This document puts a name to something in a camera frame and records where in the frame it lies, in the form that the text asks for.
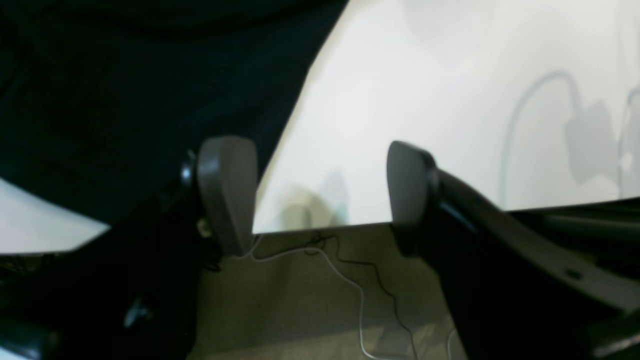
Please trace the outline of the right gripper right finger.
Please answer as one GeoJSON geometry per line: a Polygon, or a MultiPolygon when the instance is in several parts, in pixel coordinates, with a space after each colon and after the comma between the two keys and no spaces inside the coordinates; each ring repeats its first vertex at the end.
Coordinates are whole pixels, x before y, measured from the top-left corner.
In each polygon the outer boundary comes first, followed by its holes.
{"type": "Polygon", "coordinates": [[[394,141],[398,249],[437,273],[470,360],[637,360],[639,199],[502,210],[394,141]]]}

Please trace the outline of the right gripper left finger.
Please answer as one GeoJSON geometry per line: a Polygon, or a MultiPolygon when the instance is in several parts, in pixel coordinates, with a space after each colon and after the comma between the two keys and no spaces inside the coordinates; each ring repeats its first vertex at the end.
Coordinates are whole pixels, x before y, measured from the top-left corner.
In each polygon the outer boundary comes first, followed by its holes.
{"type": "Polygon", "coordinates": [[[196,229],[224,255],[241,258],[253,246],[258,175],[258,151],[247,137],[209,137],[183,162],[196,229]]]}

